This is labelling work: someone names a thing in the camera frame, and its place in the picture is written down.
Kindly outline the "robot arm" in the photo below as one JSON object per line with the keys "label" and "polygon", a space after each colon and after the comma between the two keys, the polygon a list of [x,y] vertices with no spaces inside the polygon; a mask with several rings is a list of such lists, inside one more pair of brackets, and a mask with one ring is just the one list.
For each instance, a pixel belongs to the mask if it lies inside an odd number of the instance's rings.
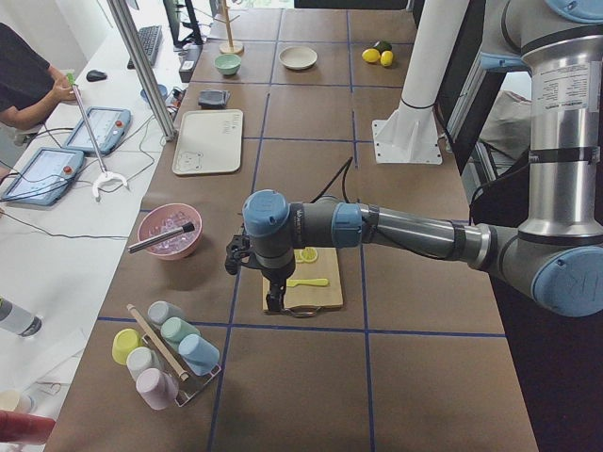
{"label": "robot arm", "polygon": [[461,225],[324,197],[291,203],[253,193],[225,266],[259,270],[267,305],[284,310],[295,252],[376,243],[489,273],[558,315],[602,308],[602,227],[595,219],[600,159],[602,5],[598,1],[490,1],[482,35],[487,70],[531,75],[529,212],[517,227]]}

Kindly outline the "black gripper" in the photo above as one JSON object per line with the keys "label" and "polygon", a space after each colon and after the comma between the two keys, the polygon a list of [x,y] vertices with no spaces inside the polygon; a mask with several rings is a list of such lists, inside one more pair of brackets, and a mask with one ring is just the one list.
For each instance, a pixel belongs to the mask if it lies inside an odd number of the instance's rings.
{"label": "black gripper", "polygon": [[[279,268],[263,267],[261,269],[263,278],[268,281],[266,303],[269,312],[275,312],[276,305],[278,313],[285,308],[286,281],[291,277],[294,271],[295,267],[293,266],[283,266]],[[274,297],[270,291],[277,291],[276,297]]]}

